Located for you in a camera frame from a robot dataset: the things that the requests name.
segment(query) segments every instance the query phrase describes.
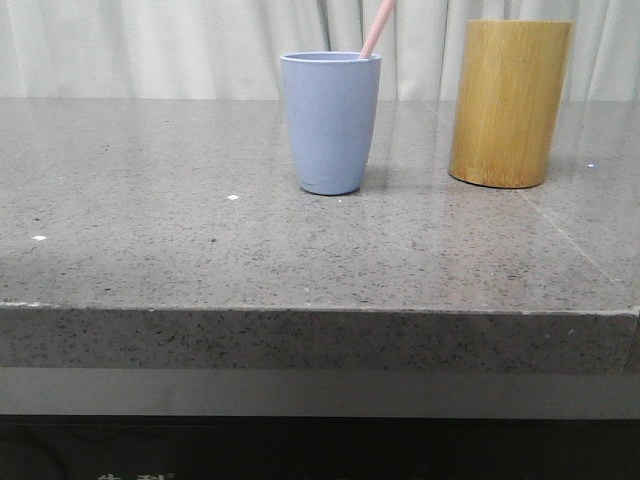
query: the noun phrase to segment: speckled stone surface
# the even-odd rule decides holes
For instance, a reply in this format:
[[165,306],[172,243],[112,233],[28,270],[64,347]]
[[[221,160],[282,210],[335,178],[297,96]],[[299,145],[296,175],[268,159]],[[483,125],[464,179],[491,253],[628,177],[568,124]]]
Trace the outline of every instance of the speckled stone surface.
[[625,366],[632,104],[564,105],[547,181],[496,190],[447,175],[452,104],[382,103],[343,197],[297,187],[277,102],[0,107],[2,365]]
[[619,373],[632,322],[598,315],[11,311],[0,365]]

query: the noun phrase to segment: blue cup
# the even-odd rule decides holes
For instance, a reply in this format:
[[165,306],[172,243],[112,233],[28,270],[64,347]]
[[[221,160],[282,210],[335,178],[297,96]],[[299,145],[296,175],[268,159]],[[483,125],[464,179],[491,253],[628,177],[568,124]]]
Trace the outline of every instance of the blue cup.
[[379,55],[307,52],[280,57],[298,182],[320,195],[360,188],[378,102]]

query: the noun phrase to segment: white curtain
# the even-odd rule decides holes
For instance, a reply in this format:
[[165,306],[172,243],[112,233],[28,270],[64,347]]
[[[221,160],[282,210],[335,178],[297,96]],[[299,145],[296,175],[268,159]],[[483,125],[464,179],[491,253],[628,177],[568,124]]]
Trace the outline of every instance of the white curtain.
[[[278,56],[362,46],[380,0],[0,0],[0,96],[277,99]],[[382,99],[453,100],[471,18],[575,22],[565,99],[640,89],[640,0],[398,0]]]

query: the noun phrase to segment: yellow container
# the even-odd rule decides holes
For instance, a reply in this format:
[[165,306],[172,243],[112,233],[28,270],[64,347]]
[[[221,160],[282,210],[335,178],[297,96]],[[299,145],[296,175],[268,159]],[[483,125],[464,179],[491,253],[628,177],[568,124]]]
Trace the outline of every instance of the yellow container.
[[449,173],[522,188],[544,181],[571,22],[467,23]]

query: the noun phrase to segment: curtain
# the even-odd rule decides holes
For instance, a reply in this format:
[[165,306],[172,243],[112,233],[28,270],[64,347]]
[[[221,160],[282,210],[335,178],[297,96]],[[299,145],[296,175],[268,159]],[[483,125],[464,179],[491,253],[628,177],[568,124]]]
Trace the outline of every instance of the curtain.
[[[277,99],[279,55],[359,50],[379,3],[0,0],[0,96]],[[472,18],[571,20],[564,98],[638,98],[638,0],[398,0],[380,98],[454,100]]]

